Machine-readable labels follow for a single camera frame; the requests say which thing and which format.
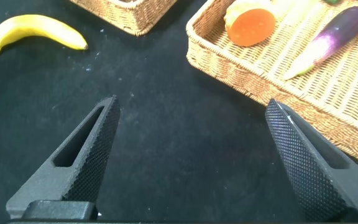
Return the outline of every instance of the black tablecloth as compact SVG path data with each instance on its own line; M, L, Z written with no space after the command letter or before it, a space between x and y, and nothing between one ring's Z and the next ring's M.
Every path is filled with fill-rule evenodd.
M121 121L101 188L103 219L290 221L297 207L265 108L190 66L179 0L133 37L67 0L0 0L0 22L43 14L80 31L86 52L31 37L0 55L0 223L5 203L101 99Z

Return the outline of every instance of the wicker basket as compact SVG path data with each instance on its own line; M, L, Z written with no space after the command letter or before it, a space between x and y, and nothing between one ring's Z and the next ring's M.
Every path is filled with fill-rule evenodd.
M187 24L192 66L252 99L287 104L343 151L358 158L358 37L306 75L282 75L335 15L358 2L276 0L273 35L252 47L234 45L223 16L233 0L208 0Z
M177 0L70 0L132 35L146 34Z

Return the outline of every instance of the yellow banana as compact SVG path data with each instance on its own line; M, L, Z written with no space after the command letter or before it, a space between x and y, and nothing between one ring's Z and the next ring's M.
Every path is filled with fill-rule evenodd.
M0 51L3 46L32 35L51 38L76 50L88 48L84 37L70 26L47 16L22 15L0 24Z

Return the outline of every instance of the green vegetable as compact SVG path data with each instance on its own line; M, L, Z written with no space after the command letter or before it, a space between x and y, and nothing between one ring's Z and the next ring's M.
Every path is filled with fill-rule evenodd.
M328 4L336 4L338 2L340 2L341 0L324 0L326 1Z

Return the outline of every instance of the eggplant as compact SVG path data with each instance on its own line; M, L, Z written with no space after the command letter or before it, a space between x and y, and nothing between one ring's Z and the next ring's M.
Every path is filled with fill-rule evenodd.
M305 74L358 35L358 6L343 10L332 19L294 60L283 76L288 80Z

